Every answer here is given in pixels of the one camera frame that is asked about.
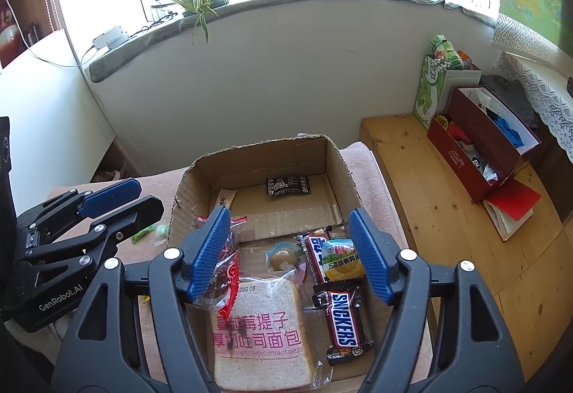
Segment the cardboard box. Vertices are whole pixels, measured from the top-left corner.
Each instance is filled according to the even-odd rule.
[[[414,106],[414,116],[426,129],[434,115],[444,113],[453,88],[477,86],[480,83],[481,70],[472,65],[471,70],[448,70],[438,73],[430,62],[433,55],[424,57],[422,76],[418,86],[418,95]]]
[[[491,99],[491,108],[517,131],[525,143],[515,148],[496,124],[473,102],[478,92]],[[455,88],[446,114],[468,135],[476,148],[497,172],[498,180],[488,183],[465,151],[435,118],[428,130],[428,139],[452,167],[474,202],[482,199],[509,178],[523,161],[530,158],[540,144],[535,134],[501,100],[485,87]]]
[[[310,194],[276,198],[265,194],[265,179],[287,175],[306,175]],[[247,215],[247,229],[241,231],[241,270],[251,275],[266,273],[264,252],[278,241],[301,232],[327,225],[346,224],[350,212],[360,207],[360,198],[339,151],[325,136],[307,136],[267,141],[231,148],[198,159],[184,174],[173,208],[169,246],[181,244],[187,233],[196,228],[196,218],[208,215],[220,189],[236,190],[231,216]],[[303,305],[312,295],[312,277],[307,272],[301,287]],[[369,339],[382,341],[390,308],[374,297],[365,285],[362,320]],[[307,338],[326,363],[330,345],[327,322],[322,310],[305,311]],[[213,331],[208,314],[191,310],[191,322],[199,338],[208,365],[213,369]],[[369,370],[374,350],[358,360],[337,365],[331,392],[356,391]]]

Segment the wooden surface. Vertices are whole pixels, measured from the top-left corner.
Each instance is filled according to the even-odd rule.
[[[360,140],[376,157],[409,246],[432,263],[476,264],[500,305],[525,377],[531,377],[573,315],[573,253],[533,168],[528,165],[516,179],[541,199],[504,243],[413,116],[366,118]]]

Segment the red container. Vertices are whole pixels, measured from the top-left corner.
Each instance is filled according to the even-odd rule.
[[[523,147],[515,148],[497,125],[476,105],[475,101],[479,97],[488,100],[490,108],[505,118],[509,126],[520,134],[525,143]],[[428,139],[452,167],[474,202],[502,185],[516,167],[531,157],[535,147],[540,144],[537,136],[518,116],[483,86],[454,88],[446,114],[468,135],[497,172],[497,181],[487,182],[465,151],[435,118],[432,119]]]

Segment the snickers bar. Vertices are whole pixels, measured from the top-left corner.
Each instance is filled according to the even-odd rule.
[[[327,351],[330,365],[357,359],[374,346],[373,341],[365,339],[358,311],[360,283],[360,279],[354,279],[315,286],[318,292],[314,301],[324,309],[330,332],[332,345]]]

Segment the power cord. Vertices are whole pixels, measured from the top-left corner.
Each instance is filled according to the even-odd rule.
[[[147,26],[144,25],[143,27],[141,27],[141,29],[139,31],[136,31],[135,33],[133,33],[130,36],[130,39],[136,35],[138,35],[139,33],[142,33],[144,31],[150,30],[151,28],[153,28],[154,26],[160,25],[161,23],[164,22],[168,22],[170,20],[173,20],[173,17],[177,15],[177,12],[169,12],[167,15],[162,16],[160,19],[154,21],[153,23],[151,23],[151,25]]]
[[[30,53],[31,53],[34,57],[36,57],[38,60],[42,60],[42,62],[50,63],[51,65],[59,66],[59,67],[61,67],[61,68],[80,68],[80,71],[81,71],[82,74],[85,76],[85,73],[84,73],[83,68],[82,68],[82,62],[83,62],[83,60],[84,60],[86,54],[87,54],[90,50],[93,49],[93,46],[90,47],[90,48],[84,53],[84,55],[81,57],[79,65],[60,65],[59,63],[55,63],[55,62],[52,62],[51,60],[46,60],[45,58],[39,57],[38,55],[36,55],[36,54],[34,53],[34,51],[32,51],[32,49],[31,49],[30,46],[28,45],[28,42],[27,42],[26,38],[24,37],[24,33],[22,32],[22,28],[20,28],[20,23],[18,22],[18,18],[16,17],[16,13],[14,13],[14,9],[12,8],[12,5],[10,4],[10,1],[9,1],[9,0],[6,0],[6,4],[8,4],[8,8],[9,8],[10,11],[12,12],[12,16],[14,17],[14,21],[16,22],[16,26],[18,27],[18,31],[20,32],[20,36],[22,37],[22,41],[24,41],[24,45],[28,48],[28,50],[30,51]]]

